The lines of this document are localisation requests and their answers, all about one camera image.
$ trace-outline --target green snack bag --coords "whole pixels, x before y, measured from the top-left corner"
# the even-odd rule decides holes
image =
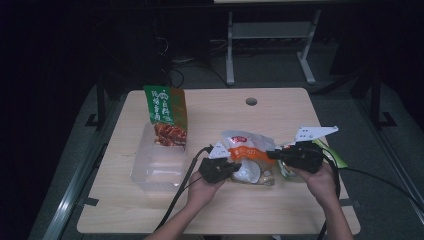
[[[146,85],[144,92],[153,124],[155,142],[162,146],[185,146],[187,140],[187,107],[184,90]]]

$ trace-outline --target hole in table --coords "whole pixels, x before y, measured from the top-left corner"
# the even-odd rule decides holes
[[[255,106],[256,104],[258,104],[258,100],[256,100],[256,98],[247,98],[246,104],[249,106]]]

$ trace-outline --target table leg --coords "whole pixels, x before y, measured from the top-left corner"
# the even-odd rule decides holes
[[[309,64],[308,64],[308,61],[306,60],[306,57],[308,56],[309,48],[311,47],[312,40],[313,40],[314,35],[315,35],[315,30],[316,30],[317,25],[318,25],[318,20],[319,20],[320,14],[321,14],[320,9],[315,11],[314,19],[311,22],[311,26],[309,27],[309,31],[308,31],[308,34],[306,36],[305,47],[303,48],[303,51],[297,53],[297,57],[299,59],[300,66],[302,67],[303,73],[306,77],[306,81],[311,85],[315,84],[315,78],[314,78],[314,75],[312,74],[311,68],[309,67]]]

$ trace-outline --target packaged food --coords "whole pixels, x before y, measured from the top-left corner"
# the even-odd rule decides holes
[[[274,139],[250,132],[228,130],[222,132],[224,144],[231,153],[231,160],[242,164],[231,179],[257,185],[274,185],[272,167],[275,160],[266,151],[275,149]]]
[[[144,92],[156,134],[152,141],[162,146],[185,146],[187,107],[184,90],[146,85]]]

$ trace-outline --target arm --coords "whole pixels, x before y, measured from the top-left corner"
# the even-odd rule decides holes
[[[189,182],[193,184],[188,189],[186,205],[162,227],[145,238],[146,240],[178,239],[190,222],[213,199],[215,193],[225,182],[210,184],[200,177],[201,174],[199,172],[191,175]]]
[[[320,170],[315,174],[296,168],[289,167],[289,169],[305,180],[312,195],[324,210],[329,239],[353,239],[352,232],[336,195],[336,186],[330,165],[323,163]]]

